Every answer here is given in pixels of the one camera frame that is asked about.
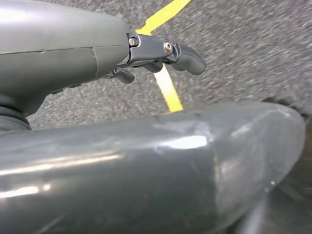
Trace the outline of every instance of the yellow line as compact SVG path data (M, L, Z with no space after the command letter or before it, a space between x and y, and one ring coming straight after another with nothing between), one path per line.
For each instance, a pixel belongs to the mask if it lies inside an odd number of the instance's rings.
M154 76L156 77L157 84L162 91L162 96L164 96L169 111L175 112L181 111L184 109L181 102L179 100L177 91L175 91L175 86L173 86L170 75L165 65L160 72L154 73Z
M144 34L146 32L151 33L152 31L177 15L190 1L191 0L173 0L164 8L160 9L159 11L147 19L143 28L137 29L136 31L138 34Z
M191 0L173 0L162 9L146 20L141 29L137 29L138 34L151 35L151 32L177 15ZM183 110L181 102L173 86L167 68L163 68L158 73L154 73L157 84L159 86L168 109L171 112Z

